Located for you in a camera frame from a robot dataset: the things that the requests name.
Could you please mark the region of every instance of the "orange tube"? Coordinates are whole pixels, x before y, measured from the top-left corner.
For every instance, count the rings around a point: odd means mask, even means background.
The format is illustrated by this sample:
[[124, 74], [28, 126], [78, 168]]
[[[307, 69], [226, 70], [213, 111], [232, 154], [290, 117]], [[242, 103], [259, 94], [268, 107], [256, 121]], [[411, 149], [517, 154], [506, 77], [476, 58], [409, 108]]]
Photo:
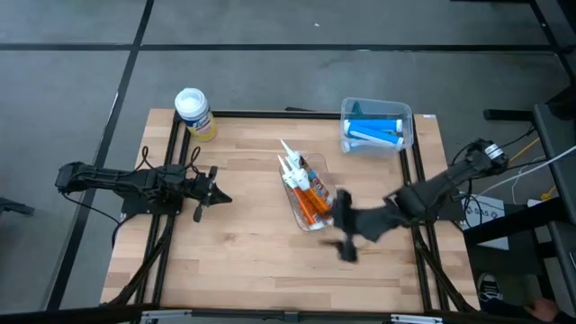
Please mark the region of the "orange tube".
[[308, 189], [304, 192], [306, 197], [312, 202], [316, 210], [319, 211], [321, 214], [324, 214], [330, 210], [330, 206], [328, 203], [320, 197], [313, 189]]
[[292, 190], [294, 191], [296, 199], [298, 199], [298, 206], [306, 218], [306, 221], [308, 221], [310, 225], [315, 224], [316, 220], [314, 219], [314, 215], [316, 214], [316, 208], [314, 208], [314, 205], [306, 198], [306, 194], [302, 189], [295, 188]]

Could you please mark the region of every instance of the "white cap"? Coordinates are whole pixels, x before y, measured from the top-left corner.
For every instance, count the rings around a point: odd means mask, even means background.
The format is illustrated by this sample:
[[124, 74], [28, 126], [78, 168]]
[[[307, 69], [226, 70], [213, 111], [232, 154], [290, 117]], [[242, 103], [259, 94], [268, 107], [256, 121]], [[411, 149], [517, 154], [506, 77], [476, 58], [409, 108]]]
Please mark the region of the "white cap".
[[310, 230], [320, 230], [320, 229], [323, 229], [325, 226], [326, 226], [326, 225], [324, 225], [323, 222], [319, 221], [319, 222], [313, 223], [313, 224], [310, 225], [308, 228], [309, 228]]
[[176, 96], [174, 105], [183, 119], [193, 120], [206, 111], [208, 101], [202, 91], [186, 88]]
[[296, 183], [298, 183], [300, 189], [303, 191], [310, 189], [310, 181], [308, 181], [308, 173], [306, 173], [306, 170], [297, 167], [288, 157], [286, 157], [286, 161], [288, 161], [288, 164], [292, 168], [292, 176], [296, 180]]
[[296, 183], [296, 180], [293, 178], [293, 172], [288, 169], [288, 166], [286, 166], [286, 164], [284, 163], [284, 161], [282, 161], [282, 158], [280, 156], [278, 156], [278, 159], [280, 160], [280, 165], [282, 166], [282, 169], [284, 170], [284, 174], [282, 175], [282, 179], [292, 189], [297, 188], [298, 184]]
[[300, 152], [298, 151], [294, 152], [291, 148], [288, 147], [286, 143], [284, 143], [282, 139], [280, 139], [280, 141], [282, 142], [282, 146], [284, 146], [284, 149], [286, 150], [286, 154], [288, 154], [288, 158], [290, 159], [290, 161], [292, 161], [292, 164], [294, 164], [295, 166], [299, 166], [301, 156]]

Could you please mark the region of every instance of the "wooden tabletop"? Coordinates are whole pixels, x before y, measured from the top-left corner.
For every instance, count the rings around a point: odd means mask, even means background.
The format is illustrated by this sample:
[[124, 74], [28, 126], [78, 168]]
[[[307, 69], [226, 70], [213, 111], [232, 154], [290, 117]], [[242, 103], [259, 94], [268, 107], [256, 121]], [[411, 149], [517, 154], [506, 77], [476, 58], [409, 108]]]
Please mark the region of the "wooden tabletop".
[[[164, 161], [173, 114], [168, 109], [150, 110], [141, 145], [149, 147], [152, 165], [160, 166]], [[205, 143], [192, 140], [189, 152], [200, 145], [202, 152], [195, 164], [203, 171], [218, 166], [218, 186], [234, 201], [205, 209], [200, 223], [193, 221], [197, 202], [184, 201], [183, 212], [176, 218], [162, 306], [422, 311], [410, 231], [395, 229], [377, 243], [358, 238], [359, 262], [353, 265], [338, 260], [336, 250], [319, 245], [318, 240], [340, 239], [341, 231], [305, 233], [294, 221], [276, 155], [284, 153], [279, 139], [303, 153], [321, 153], [327, 160], [330, 181], [346, 188], [359, 208], [381, 205], [382, 197], [402, 186], [397, 157], [342, 153], [339, 121], [217, 118], [216, 123], [217, 137]], [[446, 169], [436, 117], [417, 115], [416, 129], [426, 177], [431, 178]], [[184, 131], [181, 127], [179, 139]], [[415, 178], [411, 154], [409, 158]], [[150, 220], [150, 215], [140, 215], [122, 226], [112, 252], [103, 302], [116, 296], [140, 266]], [[436, 235], [443, 268], [466, 300], [478, 308], [462, 233], [450, 222], [439, 221]], [[151, 299], [155, 278], [153, 269], [145, 301]], [[433, 278], [428, 269], [437, 307]]]

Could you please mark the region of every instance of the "shoe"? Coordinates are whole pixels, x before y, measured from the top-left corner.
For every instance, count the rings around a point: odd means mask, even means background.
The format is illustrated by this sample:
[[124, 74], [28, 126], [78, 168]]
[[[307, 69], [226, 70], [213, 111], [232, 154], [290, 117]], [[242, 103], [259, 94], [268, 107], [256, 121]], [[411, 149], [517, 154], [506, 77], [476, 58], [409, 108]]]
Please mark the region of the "shoe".
[[478, 289], [478, 298], [482, 302], [487, 302], [493, 298], [502, 300], [502, 292], [500, 292], [500, 287], [494, 274], [480, 274], [478, 282], [476, 283], [476, 289]]

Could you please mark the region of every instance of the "concrete floor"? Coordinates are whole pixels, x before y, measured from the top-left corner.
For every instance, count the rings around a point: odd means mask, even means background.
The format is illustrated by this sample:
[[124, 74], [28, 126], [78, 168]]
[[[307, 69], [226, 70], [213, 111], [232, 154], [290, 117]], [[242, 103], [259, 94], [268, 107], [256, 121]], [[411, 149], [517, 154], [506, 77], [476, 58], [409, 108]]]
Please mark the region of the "concrete floor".
[[[552, 1], [541, 1], [562, 43], [576, 37]], [[51, 0], [0, 3], [0, 42], [132, 42], [145, 0]], [[156, 1], [145, 43], [543, 44], [525, 4], [448, 0]], [[0, 51], [0, 195], [36, 215], [0, 218], [0, 312], [45, 306], [76, 206], [53, 187], [58, 168], [91, 162], [113, 104], [127, 52]], [[488, 123], [486, 108], [530, 110], [568, 85], [557, 58], [545, 54], [394, 52], [141, 52], [107, 167], [130, 169], [149, 108], [173, 108], [195, 86], [219, 109], [337, 111], [360, 96], [409, 104], [438, 116], [447, 158], [482, 137], [499, 143], [528, 125]], [[529, 142], [507, 148], [515, 153]], [[519, 160], [542, 154], [536, 148]], [[498, 179], [475, 185], [479, 191]], [[538, 198], [553, 180], [545, 170], [518, 187]], [[509, 186], [491, 196], [511, 202]], [[118, 215], [119, 198], [99, 192], [94, 207]], [[112, 224], [92, 213], [62, 306], [99, 301], [111, 254]]]

